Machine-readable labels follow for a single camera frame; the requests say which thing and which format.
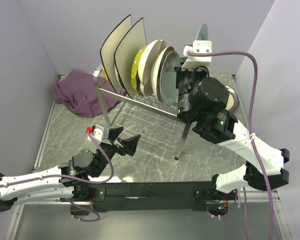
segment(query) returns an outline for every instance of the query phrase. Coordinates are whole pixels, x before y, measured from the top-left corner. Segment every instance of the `purple cloth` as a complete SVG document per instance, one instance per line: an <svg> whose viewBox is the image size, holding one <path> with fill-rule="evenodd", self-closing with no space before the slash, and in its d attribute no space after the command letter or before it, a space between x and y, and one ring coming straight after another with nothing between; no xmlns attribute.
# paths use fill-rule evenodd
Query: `purple cloth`
<svg viewBox="0 0 300 240"><path fill-rule="evenodd" d="M71 112L80 117L93 118L101 114L102 109L93 78L92 74L72 70L64 80L54 85L55 102L64 104ZM103 89L115 93L108 83ZM119 102L119 100L108 96L105 96L104 100L108 111Z"/></svg>

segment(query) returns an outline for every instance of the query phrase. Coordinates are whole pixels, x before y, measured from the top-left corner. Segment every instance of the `gray marble surface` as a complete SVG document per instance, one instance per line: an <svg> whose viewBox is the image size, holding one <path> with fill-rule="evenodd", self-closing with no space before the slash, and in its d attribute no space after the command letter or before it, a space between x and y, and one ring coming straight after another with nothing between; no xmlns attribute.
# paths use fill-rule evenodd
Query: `gray marble surface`
<svg viewBox="0 0 300 240"><path fill-rule="evenodd" d="M230 74L218 74L214 77L237 91ZM156 105L151 98L139 101ZM109 111L110 120L121 104ZM157 106L176 113L173 107ZM241 105L234 114L243 124L247 124ZM65 163L82 149L94 151L96 147L85 134L85 130L99 124L106 124L103 115L82 118L74 115L62 104L55 105L39 170ZM113 157L114 177L111 182L209 181L214 174L227 173L245 162L236 153L205 141L192 130L187 136L180 159L174 160L175 146L181 139L184 124L130 104L123 107L113 126L125 127L122 138L140 133L141 139L133 157ZM109 175L110 168L107 167L101 178Z"/></svg>

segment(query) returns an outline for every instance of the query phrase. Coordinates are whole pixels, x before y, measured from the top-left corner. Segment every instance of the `white bowl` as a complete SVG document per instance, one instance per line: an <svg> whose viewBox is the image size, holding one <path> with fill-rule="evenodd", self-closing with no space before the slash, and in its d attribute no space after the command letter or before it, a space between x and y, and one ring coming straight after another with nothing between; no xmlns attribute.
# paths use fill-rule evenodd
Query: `white bowl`
<svg viewBox="0 0 300 240"><path fill-rule="evenodd" d="M166 47L164 40L155 40L146 46L138 64L138 75L140 82L145 86L151 77L151 70L160 50Z"/></svg>
<svg viewBox="0 0 300 240"><path fill-rule="evenodd" d="M170 53L173 50L175 50L173 46L168 46L165 49L163 49L159 54L159 56L154 61L154 64L152 66L151 86L152 86L154 96L159 102L162 102L162 98L160 94L160 72L164 64L165 58L167 57L168 53Z"/></svg>

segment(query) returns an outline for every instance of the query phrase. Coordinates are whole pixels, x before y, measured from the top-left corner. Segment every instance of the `metal dish rack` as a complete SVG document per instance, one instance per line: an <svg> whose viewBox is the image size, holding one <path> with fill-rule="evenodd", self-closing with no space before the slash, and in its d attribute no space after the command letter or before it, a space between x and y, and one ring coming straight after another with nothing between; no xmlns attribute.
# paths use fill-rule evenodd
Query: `metal dish rack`
<svg viewBox="0 0 300 240"><path fill-rule="evenodd" d="M99 77L104 78L102 68L100 69L99 74L96 76L96 81L94 81L94 82L95 82L95 88L96 88L97 96L98 96L100 106L101 106L101 109L102 109L102 113L103 113L103 116L104 116L104 120L105 120L106 125L108 127L112 127L113 125L120 126L119 124L115 123L115 121L117 120L119 114L127 114L127 115L130 115L130 116L134 117L134 118L139 119L140 121L146 121L147 122L147 120L145 120L145 119L133 116L130 113L128 113L128 111L126 112L125 109L131 109L133 111L138 111L137 109L131 108L129 105L133 105L133 106L145 109L145 110L150 111L152 113L158 114L158 115L163 116L165 118L168 118L168 119L171 119L171 120L174 120L176 122L180 122L180 123L184 124L184 127L180 127L180 128L183 128L182 133L176 132L177 134L180 135L180 140L178 141L176 146L171 146L171 145L169 145L165 142L161 142L157 139L154 139L150 136L147 136L147 135L142 134L140 132L136 132L136 131L134 131L132 129L129 129L129 128L126 128L126 127L124 128L124 131L123 131L124 133L126 133L128 135L131 135L131 136L135 135L135 134L141 134L141 139L140 140L145 141L149 144L156 145L157 147L163 148L163 149L168 150L168 151L174 151L175 152L174 159L179 160L180 154L182 152L182 148L185 144L187 135L188 135L190 127L191 127L191 123L184 123L183 121L181 121L177 118L177 115L175 114L177 112L177 105L176 104L171 105L171 106L165 105L164 103L159 102L154 97L153 94L151 96L138 96L138 95L135 95L134 98L131 99L128 96L122 96L122 95L119 95L117 93L107 91L107 90L103 89L104 85L107 83L106 79L104 79L101 83L99 83ZM108 97L111 97L111 98L122 101L121 107L119 108L118 112L116 113L116 115L114 116L114 118L112 120L110 120L110 118L109 118L109 114L108 114L108 110L107 110L107 107L106 107L106 102L105 102L104 96L108 96ZM163 130L165 130L165 131L171 131L170 129L164 128L162 126L159 126L159 125L157 125L157 126L160 127L160 128L163 128Z"/></svg>

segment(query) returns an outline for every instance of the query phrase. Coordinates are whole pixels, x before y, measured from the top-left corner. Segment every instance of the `green plate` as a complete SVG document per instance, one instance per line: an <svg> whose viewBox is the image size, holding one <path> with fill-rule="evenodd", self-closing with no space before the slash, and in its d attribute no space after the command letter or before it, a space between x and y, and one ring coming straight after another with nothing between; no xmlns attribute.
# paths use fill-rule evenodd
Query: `green plate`
<svg viewBox="0 0 300 240"><path fill-rule="evenodd" d="M147 46L144 46L143 48L141 48L138 51L138 53L135 55L135 58L134 58L133 64L132 64L132 70L131 70L132 88L139 96L142 96L142 94L140 91L140 79L139 79L139 75L138 75L138 64L139 64L140 58L142 56L142 53L144 52L146 47Z"/></svg>

